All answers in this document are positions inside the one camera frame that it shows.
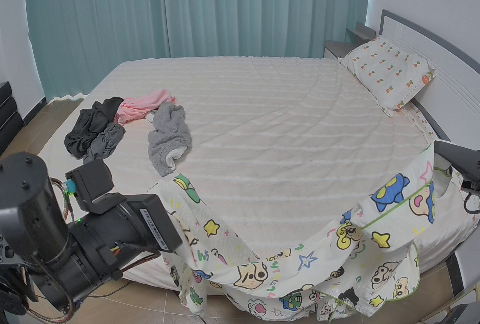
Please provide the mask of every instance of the clothing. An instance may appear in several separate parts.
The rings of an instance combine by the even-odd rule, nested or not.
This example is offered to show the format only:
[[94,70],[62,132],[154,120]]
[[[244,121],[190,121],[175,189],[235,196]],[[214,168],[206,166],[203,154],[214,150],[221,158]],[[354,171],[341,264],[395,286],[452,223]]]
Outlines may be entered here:
[[182,106],[162,103],[152,125],[155,130],[148,134],[148,158],[160,176],[167,176],[175,169],[173,159],[178,159],[192,144],[185,111]]
[[435,229],[435,197],[452,178],[449,165],[431,144],[373,195],[365,193],[325,228],[267,259],[207,207],[188,178],[179,174],[175,184],[157,184],[149,192],[159,195],[183,241],[174,254],[162,253],[181,304],[202,316],[207,294],[216,289],[262,320],[291,321],[311,311],[319,321],[373,315],[417,289],[413,240]]
[[117,110],[115,123],[124,125],[131,120],[143,119],[149,111],[156,110],[164,101],[176,103],[177,99],[165,89],[136,99],[127,98]]
[[83,163],[86,164],[94,159],[108,158],[122,140],[124,134],[125,129],[120,124],[108,123],[105,130],[88,147],[87,153],[83,157]]
[[105,130],[108,123],[113,122],[122,102],[122,98],[111,98],[103,103],[96,101],[91,109],[81,110],[72,131],[65,136],[67,151],[77,159],[83,157],[95,138]]

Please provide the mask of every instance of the curtain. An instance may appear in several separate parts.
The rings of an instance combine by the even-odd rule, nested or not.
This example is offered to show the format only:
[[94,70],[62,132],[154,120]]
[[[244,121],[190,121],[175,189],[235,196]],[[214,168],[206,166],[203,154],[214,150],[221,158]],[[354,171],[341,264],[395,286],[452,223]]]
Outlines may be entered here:
[[48,98],[89,93],[118,64],[149,57],[323,57],[365,22],[368,0],[26,0]]

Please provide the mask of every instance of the white headboard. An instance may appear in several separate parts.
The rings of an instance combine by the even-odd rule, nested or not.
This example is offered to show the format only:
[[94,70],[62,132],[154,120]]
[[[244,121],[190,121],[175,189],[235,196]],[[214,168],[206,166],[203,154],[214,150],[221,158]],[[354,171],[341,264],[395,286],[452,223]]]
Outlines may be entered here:
[[437,70],[415,96],[415,105],[441,139],[480,149],[480,63],[401,16],[385,9],[381,15],[380,34],[423,56]]

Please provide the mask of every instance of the pillowcase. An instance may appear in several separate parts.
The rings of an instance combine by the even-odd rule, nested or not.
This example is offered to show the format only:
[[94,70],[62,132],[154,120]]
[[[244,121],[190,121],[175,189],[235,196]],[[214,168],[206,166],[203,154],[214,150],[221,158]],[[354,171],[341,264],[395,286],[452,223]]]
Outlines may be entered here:
[[396,46],[383,35],[350,51],[339,62],[372,93],[388,116],[435,77],[425,58]]

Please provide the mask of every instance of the floor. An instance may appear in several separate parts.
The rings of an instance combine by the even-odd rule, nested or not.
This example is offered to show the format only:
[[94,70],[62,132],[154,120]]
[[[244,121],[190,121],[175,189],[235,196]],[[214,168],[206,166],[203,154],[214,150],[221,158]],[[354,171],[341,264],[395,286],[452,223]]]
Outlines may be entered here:
[[[0,159],[10,153],[27,151],[38,154],[57,128],[81,103],[78,100],[57,100],[45,108],[23,128],[10,143]],[[125,285],[127,280],[111,281],[96,295],[106,295]],[[342,319],[341,324],[414,324],[453,297],[450,278],[445,263],[441,263],[421,276],[417,291],[398,302],[388,302],[374,316],[354,315]],[[33,310],[46,316],[60,316],[44,299],[32,303]],[[208,324],[263,323],[246,312],[237,310],[224,296],[208,297]],[[297,321],[299,324],[316,323],[315,315]],[[173,291],[131,283],[107,298],[87,298],[77,311],[71,324],[190,324],[202,323],[182,307]]]

